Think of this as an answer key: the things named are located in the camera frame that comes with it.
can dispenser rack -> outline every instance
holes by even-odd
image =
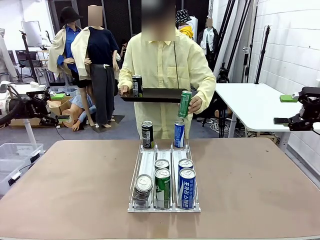
[[[156,199],[156,187],[155,187],[155,161],[158,159],[166,159],[169,161],[169,170],[171,177],[171,191],[170,191],[170,207],[168,209],[159,209],[157,208],[157,199]],[[195,189],[194,189],[194,199],[193,199],[193,208],[191,209],[182,209],[181,201],[179,201],[179,192],[178,192],[178,162],[181,159],[191,159],[191,151],[189,144],[186,144],[184,148],[175,148],[171,143],[170,149],[159,149],[158,144],[155,143],[153,149],[145,149],[142,144],[139,146],[138,155],[136,158],[133,176],[130,185],[129,192],[129,208],[128,212],[132,213],[196,213],[201,212],[198,196],[198,186],[197,186],[197,176],[195,177]],[[196,163],[193,162],[193,169],[197,173]],[[152,178],[153,187],[148,198],[147,208],[138,209],[135,205],[133,195],[135,189],[136,178],[142,174],[147,174]]]

black t-shirt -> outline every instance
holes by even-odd
[[[114,35],[108,29],[98,30],[89,27],[90,37],[87,51],[93,64],[108,64],[112,66],[112,54],[118,51]]]

tabletop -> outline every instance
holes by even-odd
[[[289,132],[289,127],[275,125],[274,118],[291,118],[302,107],[299,102],[280,102],[284,94],[263,83],[217,83],[215,90],[247,129],[255,132]],[[320,123],[313,127],[320,130]]]
[[[265,138],[189,141],[201,213],[127,212],[139,144],[56,142],[0,200],[0,238],[320,236],[320,191]]]

mannequin hand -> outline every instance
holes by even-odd
[[[65,64],[75,64],[76,63],[76,61],[72,57],[66,58],[63,62]]]
[[[117,61],[112,61],[112,63],[113,63],[113,70],[116,72],[120,72]]]
[[[128,96],[129,94],[129,87],[127,85],[123,85],[119,88],[119,95],[120,96]]]
[[[193,114],[198,111],[202,106],[202,99],[198,96],[195,96],[190,101],[190,106],[188,108],[188,114]]]
[[[76,132],[76,131],[79,130],[80,123],[81,123],[80,120],[78,120],[78,121],[76,121],[75,124],[73,124],[73,126],[72,126],[72,131],[73,131],[73,132]]]
[[[85,64],[85,65],[90,65],[90,64],[92,64],[90,58],[85,58],[85,59],[84,59],[84,64]]]

white table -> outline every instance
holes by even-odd
[[[295,116],[301,103],[280,102],[283,93],[263,83],[217,83],[216,92],[233,112],[228,138],[234,137],[238,118],[250,131],[279,133],[279,148],[286,150],[291,132],[287,126],[275,125],[274,118]],[[320,123],[313,127],[320,130]]]

